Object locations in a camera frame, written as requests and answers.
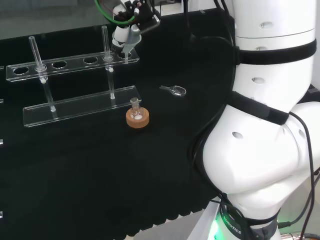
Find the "acrylic rack hole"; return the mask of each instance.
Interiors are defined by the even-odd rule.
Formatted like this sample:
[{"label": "acrylic rack hole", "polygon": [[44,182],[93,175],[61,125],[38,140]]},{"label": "acrylic rack hole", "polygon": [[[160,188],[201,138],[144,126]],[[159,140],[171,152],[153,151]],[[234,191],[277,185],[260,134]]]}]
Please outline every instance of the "acrylic rack hole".
[{"label": "acrylic rack hole", "polygon": [[52,63],[52,67],[55,69],[63,69],[65,66],[67,66],[66,61],[56,61]]},{"label": "acrylic rack hole", "polygon": [[13,70],[13,73],[16,75],[23,75],[29,72],[29,68],[27,66],[17,67],[15,70]]},{"label": "acrylic rack hole", "polygon": [[98,61],[98,58],[95,57],[95,56],[90,56],[90,57],[86,57],[85,59],[83,59],[83,61],[86,63],[86,64],[94,64]]}]

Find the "white wall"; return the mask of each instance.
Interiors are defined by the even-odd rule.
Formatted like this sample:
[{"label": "white wall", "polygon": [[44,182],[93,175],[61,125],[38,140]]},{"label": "white wall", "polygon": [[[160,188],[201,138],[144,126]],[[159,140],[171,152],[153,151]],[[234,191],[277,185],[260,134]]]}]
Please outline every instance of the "white wall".
[{"label": "white wall", "polygon": [[320,90],[320,3],[317,3],[316,6],[317,16],[316,16],[316,32],[315,38],[317,39],[317,52],[314,56],[313,64],[313,77],[311,84]]}]

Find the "glass test tube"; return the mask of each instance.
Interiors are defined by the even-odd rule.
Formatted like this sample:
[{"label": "glass test tube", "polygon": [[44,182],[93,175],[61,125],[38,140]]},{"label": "glass test tube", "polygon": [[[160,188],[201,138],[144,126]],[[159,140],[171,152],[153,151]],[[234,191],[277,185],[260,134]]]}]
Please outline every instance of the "glass test tube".
[{"label": "glass test tube", "polygon": [[49,85],[48,85],[48,75],[46,73],[47,66],[42,63],[35,37],[34,36],[30,36],[29,37],[29,42],[30,42],[32,53],[33,53],[34,60],[35,60],[35,63],[36,63],[35,70],[39,74],[39,79],[40,79],[40,81],[41,81],[41,83],[43,85],[44,93],[45,93],[46,99],[47,99],[47,101],[49,103],[52,115],[53,115],[54,118],[57,118],[55,103],[53,101],[53,98],[52,98],[52,95],[51,95],[51,91],[50,91],[50,88],[49,88]]},{"label": "glass test tube", "polygon": [[103,38],[103,47],[104,47],[104,57],[103,59],[107,62],[110,62],[114,59],[111,55],[110,46],[109,46],[109,36],[107,26],[102,26],[102,38]]},{"label": "glass test tube", "polygon": [[[108,28],[107,26],[102,26],[102,38],[103,38],[103,47],[104,47],[104,57],[103,60],[106,62],[111,62],[114,57],[111,55],[110,46],[109,46],[109,36],[108,36]],[[114,87],[114,78],[113,72],[114,69],[111,66],[105,66],[106,75],[108,77],[108,84],[109,84],[109,91],[110,91],[110,98],[114,100],[115,97],[115,87]]]}]

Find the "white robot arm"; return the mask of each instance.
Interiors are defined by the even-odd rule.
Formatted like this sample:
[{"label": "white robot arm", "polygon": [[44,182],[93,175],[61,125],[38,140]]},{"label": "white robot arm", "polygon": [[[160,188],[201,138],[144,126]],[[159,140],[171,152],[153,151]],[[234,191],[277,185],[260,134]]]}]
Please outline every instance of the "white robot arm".
[{"label": "white robot arm", "polygon": [[[313,44],[316,4],[316,0],[234,0],[236,45],[243,51],[263,51],[268,58],[268,51],[284,53]],[[320,103],[296,105],[311,84],[313,60],[308,56],[281,64],[242,63],[236,68],[232,91],[303,119],[316,170],[320,167]],[[275,216],[310,176],[305,129],[291,115],[285,124],[276,124],[227,104],[204,145],[203,166],[211,182],[247,219],[256,223],[270,220],[251,224],[257,236],[272,232],[257,239],[280,240]],[[223,238],[217,240],[241,237],[239,229],[230,228],[223,212],[218,222]]]}]

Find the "glass vial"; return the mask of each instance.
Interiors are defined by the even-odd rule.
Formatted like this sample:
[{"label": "glass vial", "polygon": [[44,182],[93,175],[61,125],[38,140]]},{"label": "glass vial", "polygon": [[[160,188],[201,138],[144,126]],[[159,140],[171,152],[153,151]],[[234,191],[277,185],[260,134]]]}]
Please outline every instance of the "glass vial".
[{"label": "glass vial", "polygon": [[139,105],[139,99],[134,97],[130,100],[132,108],[130,109],[130,117],[135,120],[140,120],[144,117],[144,109]]}]

